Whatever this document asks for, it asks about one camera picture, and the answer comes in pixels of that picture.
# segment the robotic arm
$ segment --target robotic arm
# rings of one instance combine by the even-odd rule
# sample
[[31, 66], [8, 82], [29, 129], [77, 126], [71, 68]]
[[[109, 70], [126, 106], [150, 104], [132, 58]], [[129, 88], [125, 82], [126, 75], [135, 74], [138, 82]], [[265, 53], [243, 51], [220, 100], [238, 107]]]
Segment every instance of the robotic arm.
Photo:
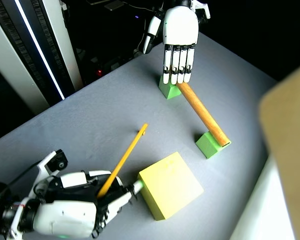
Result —
[[164, 84], [167, 84], [169, 79], [172, 84], [190, 81], [199, 34], [196, 9], [203, 9], [205, 18], [210, 19], [207, 4], [197, 0], [176, 0], [174, 4], [175, 6], [165, 14], [161, 8], [157, 11], [150, 22], [143, 47], [144, 54], [151, 51], [153, 40], [163, 20]]
[[96, 199], [110, 171], [73, 172], [58, 177], [68, 165], [62, 150], [53, 151], [38, 165], [39, 174], [22, 201], [15, 201], [0, 183], [0, 234], [7, 240], [22, 240], [23, 233], [69, 238], [96, 238], [143, 184], [123, 187], [119, 177], [108, 193]]

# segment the red light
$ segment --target red light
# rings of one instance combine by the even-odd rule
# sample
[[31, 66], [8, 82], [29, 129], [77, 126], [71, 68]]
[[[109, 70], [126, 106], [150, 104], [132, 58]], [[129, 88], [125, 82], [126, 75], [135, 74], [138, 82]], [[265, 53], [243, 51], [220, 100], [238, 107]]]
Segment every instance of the red light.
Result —
[[102, 70], [99, 69], [98, 71], [96, 71], [96, 74], [97, 74], [98, 77], [102, 77]]

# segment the yellow stick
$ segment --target yellow stick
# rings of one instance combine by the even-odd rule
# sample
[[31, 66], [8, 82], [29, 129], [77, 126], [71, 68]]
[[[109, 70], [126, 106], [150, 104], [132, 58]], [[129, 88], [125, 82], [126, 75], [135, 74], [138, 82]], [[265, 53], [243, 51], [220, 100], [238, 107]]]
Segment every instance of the yellow stick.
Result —
[[104, 195], [106, 195], [106, 193], [108, 192], [111, 184], [113, 183], [113, 181], [115, 180], [116, 176], [118, 175], [118, 172], [120, 171], [121, 167], [125, 164], [125, 161], [129, 157], [129, 155], [132, 152], [132, 150], [134, 149], [134, 147], [136, 146], [137, 142], [139, 141], [139, 139], [141, 138], [142, 135], [145, 135], [145, 133], [146, 133], [145, 131], [146, 131], [147, 127], [148, 127], [147, 123], [143, 124], [142, 128], [137, 133], [137, 135], [135, 136], [135, 138], [131, 142], [131, 144], [128, 147], [128, 149], [125, 151], [123, 157], [121, 158], [121, 160], [119, 161], [119, 163], [117, 164], [117, 166], [114, 168], [114, 170], [111, 173], [111, 175], [109, 176], [109, 178], [105, 181], [104, 185], [100, 189], [98, 195], [96, 196], [97, 199], [102, 198]]

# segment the robot finger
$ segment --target robot finger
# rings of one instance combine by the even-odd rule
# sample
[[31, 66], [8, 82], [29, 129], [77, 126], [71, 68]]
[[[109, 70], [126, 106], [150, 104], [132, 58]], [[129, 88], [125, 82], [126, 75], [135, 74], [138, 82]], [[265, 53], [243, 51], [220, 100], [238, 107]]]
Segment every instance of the robot finger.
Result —
[[168, 84], [170, 75], [172, 45], [166, 44], [164, 46], [164, 60], [163, 60], [163, 83]]
[[184, 82], [185, 68], [186, 68], [186, 61], [187, 61], [187, 52], [188, 52], [188, 46], [181, 46], [180, 60], [179, 60], [179, 72], [178, 72], [178, 78], [177, 78], [178, 84], [182, 84]]
[[177, 83], [178, 72], [179, 72], [179, 59], [180, 59], [180, 45], [173, 46], [172, 54], [172, 71], [171, 71], [171, 84]]
[[184, 82], [188, 83], [190, 81], [192, 67], [194, 64], [195, 57], [195, 44], [192, 44], [188, 48], [188, 54], [186, 56], [186, 66], [185, 66], [185, 74], [184, 74]]

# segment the yellow cube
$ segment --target yellow cube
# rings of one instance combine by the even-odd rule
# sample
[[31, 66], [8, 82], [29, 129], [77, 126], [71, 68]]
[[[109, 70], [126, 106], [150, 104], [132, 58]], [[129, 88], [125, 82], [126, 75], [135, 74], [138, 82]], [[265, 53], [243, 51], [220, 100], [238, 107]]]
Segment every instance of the yellow cube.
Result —
[[141, 194], [154, 219], [171, 217], [204, 190], [178, 152], [139, 172]]

